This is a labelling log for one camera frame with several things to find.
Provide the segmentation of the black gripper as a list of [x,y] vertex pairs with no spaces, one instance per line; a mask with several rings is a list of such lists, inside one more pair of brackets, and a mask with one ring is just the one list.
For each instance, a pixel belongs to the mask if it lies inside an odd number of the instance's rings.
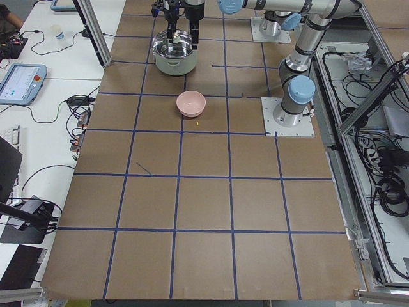
[[164,13],[166,21],[168,21],[166,33],[169,43],[173,43],[175,22],[178,21],[180,8],[185,6],[185,1],[179,0],[158,0],[151,5],[151,14],[154,18],[159,15],[159,12]]
[[197,50],[199,43],[199,21],[205,15],[205,0],[185,0],[185,16],[190,21],[192,49]]

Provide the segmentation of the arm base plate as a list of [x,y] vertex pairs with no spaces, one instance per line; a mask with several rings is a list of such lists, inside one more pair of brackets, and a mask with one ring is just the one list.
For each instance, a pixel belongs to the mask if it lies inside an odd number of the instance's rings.
[[254,42],[291,43],[289,31],[264,17],[251,17],[251,31]]
[[261,105],[267,136],[313,138],[315,136],[311,115],[307,106],[301,114],[285,113],[281,97],[262,97]]

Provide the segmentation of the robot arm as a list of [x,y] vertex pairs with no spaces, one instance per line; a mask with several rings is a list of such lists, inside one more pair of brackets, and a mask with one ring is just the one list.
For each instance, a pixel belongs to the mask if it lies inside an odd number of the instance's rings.
[[295,19],[305,15],[306,22],[290,55],[279,65],[279,77],[284,91],[281,104],[275,107],[273,118],[282,127],[294,127],[314,97],[315,83],[307,76],[325,31],[334,19],[346,17],[362,7],[360,1],[217,1],[221,12],[232,15],[242,9],[294,13]]
[[[177,30],[178,19],[181,15],[189,21],[189,34],[191,37],[192,48],[197,49],[199,43],[199,22],[205,15],[204,1],[155,1],[151,6],[151,14],[157,17],[159,12],[164,13],[167,21],[165,30],[169,42],[175,43],[174,37]],[[278,26],[279,30],[291,31],[301,21],[302,15],[298,12],[280,12],[265,10],[263,21],[268,27]]]

